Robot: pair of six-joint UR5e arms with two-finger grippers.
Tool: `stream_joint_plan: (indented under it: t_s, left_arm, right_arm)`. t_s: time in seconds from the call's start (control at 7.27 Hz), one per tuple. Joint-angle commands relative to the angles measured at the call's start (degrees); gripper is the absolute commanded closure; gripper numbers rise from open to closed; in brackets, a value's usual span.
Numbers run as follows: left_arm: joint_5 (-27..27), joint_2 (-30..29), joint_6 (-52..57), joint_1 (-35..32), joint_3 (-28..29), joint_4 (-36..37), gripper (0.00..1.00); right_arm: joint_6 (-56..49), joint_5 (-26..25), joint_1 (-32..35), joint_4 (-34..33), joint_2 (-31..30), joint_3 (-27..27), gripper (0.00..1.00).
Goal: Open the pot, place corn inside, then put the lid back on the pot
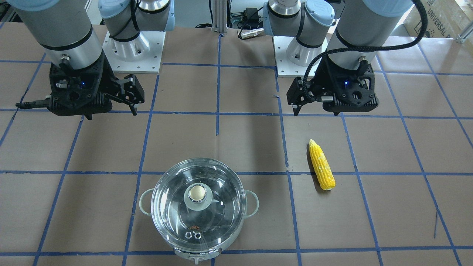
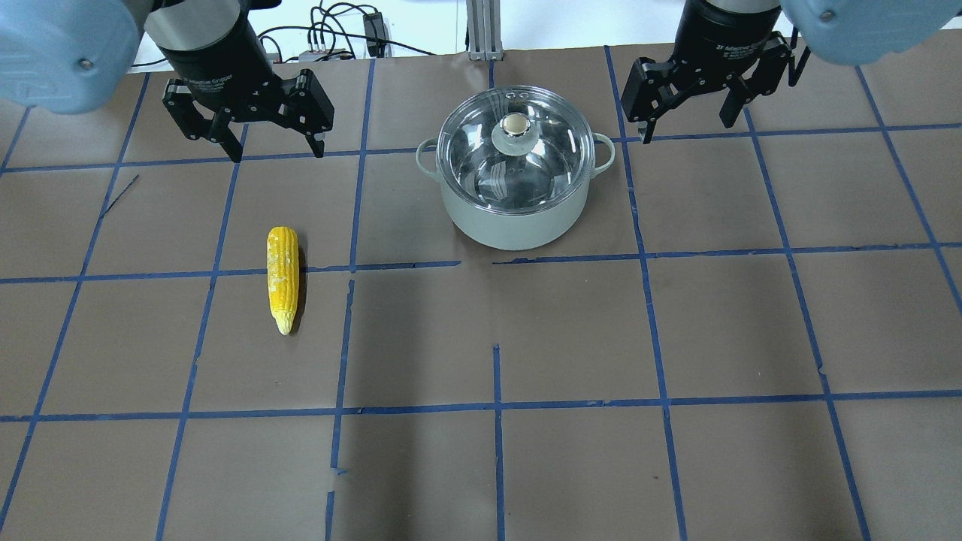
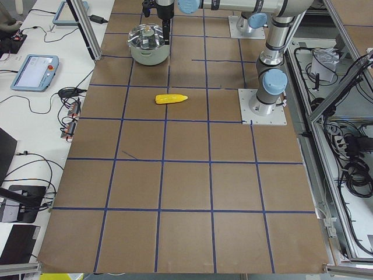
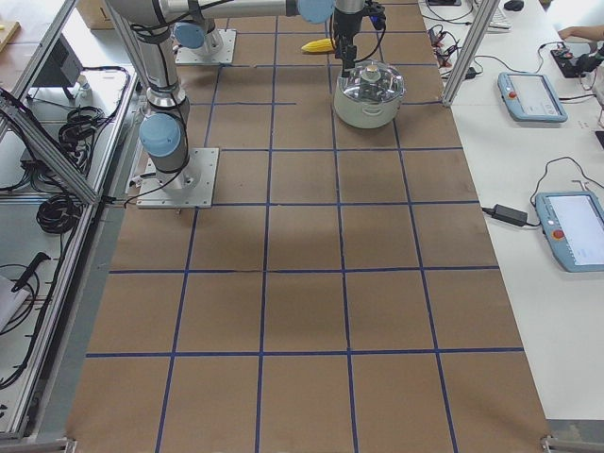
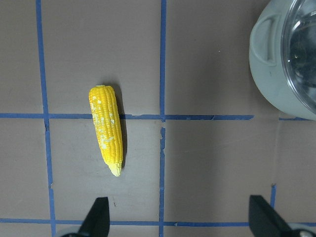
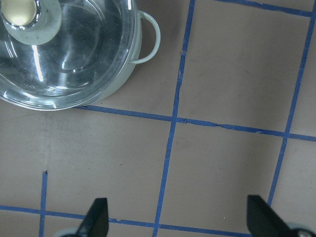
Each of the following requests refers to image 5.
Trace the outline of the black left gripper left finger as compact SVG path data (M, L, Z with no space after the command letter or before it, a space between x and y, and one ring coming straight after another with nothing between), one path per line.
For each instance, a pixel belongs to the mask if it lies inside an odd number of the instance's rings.
M82 223L78 235L80 237L107 237L109 230L109 201L107 197L98 197Z

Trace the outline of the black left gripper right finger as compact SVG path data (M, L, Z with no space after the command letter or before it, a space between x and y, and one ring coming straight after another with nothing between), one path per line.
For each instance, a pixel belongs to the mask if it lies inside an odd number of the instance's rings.
M290 237L292 229L260 195L249 197L248 223L255 237Z

